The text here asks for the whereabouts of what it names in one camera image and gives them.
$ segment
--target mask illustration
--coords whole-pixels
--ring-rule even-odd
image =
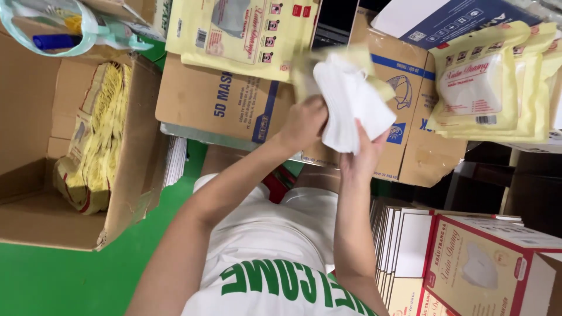
[[[498,274],[494,261],[476,243],[468,242],[468,262],[463,267],[463,279],[468,283],[496,290]]]
[[[230,36],[242,38],[244,14],[250,0],[217,0],[211,22]]]

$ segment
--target white t-shirt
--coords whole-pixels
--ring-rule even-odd
[[[201,289],[182,316],[376,315],[327,277],[337,194],[296,188],[279,205],[268,196],[259,185],[214,229]]]

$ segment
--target yellow bundle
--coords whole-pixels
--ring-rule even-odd
[[[55,164],[53,184],[83,214],[105,210],[109,205],[130,78],[129,66],[110,62],[97,67],[77,113],[69,152]]]

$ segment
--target hand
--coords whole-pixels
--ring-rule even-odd
[[[328,107],[317,94],[291,106],[285,125],[275,137],[292,155],[318,141],[327,120]]]
[[[359,119],[355,119],[355,124],[359,133],[359,154],[354,156],[353,153],[348,153],[340,157],[342,182],[358,181],[360,184],[369,184],[379,164],[390,129],[371,141]]]

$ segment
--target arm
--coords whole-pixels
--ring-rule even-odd
[[[278,165],[315,142],[328,117],[321,97],[293,105],[281,131],[195,192],[154,251],[126,315],[180,315],[199,290],[213,227]]]
[[[334,262],[338,282],[379,316],[388,316],[375,282],[377,259],[369,221],[370,181],[388,131],[371,142],[361,124],[357,128],[361,152],[355,157],[343,154],[340,159]]]

